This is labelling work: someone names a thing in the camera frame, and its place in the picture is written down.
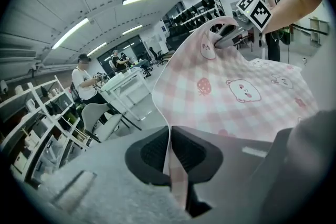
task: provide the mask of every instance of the desk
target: desk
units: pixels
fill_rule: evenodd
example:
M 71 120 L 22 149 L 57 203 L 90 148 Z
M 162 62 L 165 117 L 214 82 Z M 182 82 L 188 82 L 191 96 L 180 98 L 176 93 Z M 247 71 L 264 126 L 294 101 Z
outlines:
M 147 82 L 145 81 L 145 79 L 142 77 L 141 75 L 141 70 L 136 70 L 132 73 L 125 73 L 124 74 L 124 78 L 122 80 L 116 81 L 114 84 L 112 85 L 104 85 L 101 88 L 101 95 L 105 98 L 106 101 L 108 101 L 109 103 L 111 103 L 111 97 L 114 97 L 115 99 L 117 99 L 121 105 L 133 116 L 135 117 L 138 121 L 140 120 L 139 116 L 137 116 L 136 114 L 134 114 L 130 108 L 121 100 L 121 98 L 114 92 L 117 88 L 126 86 L 128 83 L 130 83 L 133 79 L 138 79 L 138 83 L 132 85 L 130 88 L 126 89 L 125 92 L 123 92 L 124 95 L 128 95 L 130 94 L 132 91 L 134 91 L 136 88 L 138 88 L 138 86 L 140 84 L 143 84 L 147 90 L 149 91 L 149 93 L 152 93 L 151 89 L 149 88 Z
M 144 59 L 141 62 L 137 63 L 136 65 L 132 66 L 130 69 L 132 69 L 133 67 L 141 67 L 142 65 L 150 67 L 148 60 Z

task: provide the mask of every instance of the backpack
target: backpack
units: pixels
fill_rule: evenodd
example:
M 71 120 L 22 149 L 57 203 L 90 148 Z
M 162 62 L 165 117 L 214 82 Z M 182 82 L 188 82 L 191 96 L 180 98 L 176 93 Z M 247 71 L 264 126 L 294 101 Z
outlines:
M 72 99 L 73 99 L 74 103 L 81 102 L 78 91 L 76 90 L 73 82 L 71 83 L 70 90 L 71 90 L 71 96 L 72 96 Z

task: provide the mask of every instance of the chair armrest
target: chair armrest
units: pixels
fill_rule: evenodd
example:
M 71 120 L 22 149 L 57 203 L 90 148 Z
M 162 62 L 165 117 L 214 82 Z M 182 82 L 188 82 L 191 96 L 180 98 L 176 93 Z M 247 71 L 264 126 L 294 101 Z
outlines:
M 92 138 L 93 140 L 97 141 L 98 143 L 101 143 L 101 141 L 98 139 L 98 137 L 96 137 L 94 134 L 92 134 L 90 131 L 88 130 L 84 130 L 84 133 L 87 134 L 90 138 Z

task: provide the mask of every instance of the black shirt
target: black shirt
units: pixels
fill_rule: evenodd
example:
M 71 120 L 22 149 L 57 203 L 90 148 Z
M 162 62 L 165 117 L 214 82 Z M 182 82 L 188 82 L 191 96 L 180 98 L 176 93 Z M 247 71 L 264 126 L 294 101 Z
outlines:
M 112 57 L 112 62 L 113 62 L 113 64 L 114 64 L 115 68 L 117 69 L 117 71 L 124 70 L 124 69 L 126 68 L 125 64 L 124 64 L 124 63 L 119 64 L 119 63 L 117 63 L 117 60 L 120 61 L 119 57 L 113 55 L 113 57 Z

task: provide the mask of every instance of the woman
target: woman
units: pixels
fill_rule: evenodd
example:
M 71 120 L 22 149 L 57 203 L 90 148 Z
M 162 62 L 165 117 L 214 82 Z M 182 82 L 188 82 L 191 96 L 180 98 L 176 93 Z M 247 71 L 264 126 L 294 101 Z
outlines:
M 275 0 L 262 0 L 269 9 L 273 9 L 276 6 Z M 268 60 L 280 61 L 280 47 L 279 47 L 279 33 L 273 31 L 265 34 L 266 44 L 268 50 Z

